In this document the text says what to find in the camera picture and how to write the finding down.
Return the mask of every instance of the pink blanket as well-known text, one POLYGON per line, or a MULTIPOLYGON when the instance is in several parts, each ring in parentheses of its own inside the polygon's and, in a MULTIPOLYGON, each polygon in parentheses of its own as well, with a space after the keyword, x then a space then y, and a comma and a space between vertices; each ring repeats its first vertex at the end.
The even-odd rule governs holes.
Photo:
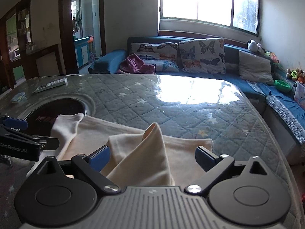
POLYGON ((117 73, 155 74, 156 69, 153 65, 145 64, 136 54, 131 54, 121 62, 117 73))

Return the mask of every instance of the sofa armrest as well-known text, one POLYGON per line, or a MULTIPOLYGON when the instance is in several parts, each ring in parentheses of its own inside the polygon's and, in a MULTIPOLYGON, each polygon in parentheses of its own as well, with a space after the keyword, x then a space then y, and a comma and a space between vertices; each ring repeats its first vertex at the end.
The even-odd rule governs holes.
POLYGON ((120 63, 127 57, 126 50, 114 50, 96 60, 89 68, 90 74, 116 73, 120 63))

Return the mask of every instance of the window frame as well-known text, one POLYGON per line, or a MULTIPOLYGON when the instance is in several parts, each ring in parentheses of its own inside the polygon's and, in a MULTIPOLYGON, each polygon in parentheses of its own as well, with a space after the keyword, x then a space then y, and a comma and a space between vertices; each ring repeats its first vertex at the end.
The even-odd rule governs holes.
POLYGON ((221 27, 226 27, 226 28, 231 28, 243 33, 251 34, 256 37, 259 37, 260 34, 260 16, 261 16, 261 0, 258 0, 258 16, 257 16, 257 28, 256 28, 256 33, 234 27, 233 26, 233 18, 234 18, 234 0, 232 0, 232 7, 231 7, 231 25, 222 25, 218 23, 213 23, 213 22, 207 22, 207 21, 201 21, 198 19, 198 2, 197 2, 197 19, 186 19, 186 18, 179 18, 179 17, 165 17, 163 16, 163 0, 160 0, 160 19, 178 19, 178 20, 184 20, 184 21, 192 21, 192 22, 199 22, 199 23, 206 23, 206 24, 212 24, 215 26, 221 26, 221 27))

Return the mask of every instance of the microwave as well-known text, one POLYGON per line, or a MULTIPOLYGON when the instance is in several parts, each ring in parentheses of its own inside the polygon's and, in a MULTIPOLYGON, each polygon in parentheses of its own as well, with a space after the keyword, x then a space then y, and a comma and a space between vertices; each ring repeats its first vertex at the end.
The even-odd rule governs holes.
POLYGON ((14 50, 14 56, 15 56, 15 58, 17 58, 17 57, 20 56, 19 48, 17 48, 16 50, 14 50))

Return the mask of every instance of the blue cabinet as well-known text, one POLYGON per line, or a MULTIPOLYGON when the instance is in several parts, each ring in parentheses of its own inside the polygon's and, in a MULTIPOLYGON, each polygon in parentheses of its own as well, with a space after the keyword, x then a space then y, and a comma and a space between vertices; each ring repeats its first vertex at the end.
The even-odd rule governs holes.
POLYGON ((81 67, 89 62, 89 45, 90 37, 74 40, 75 55, 77 59, 77 67, 81 67))

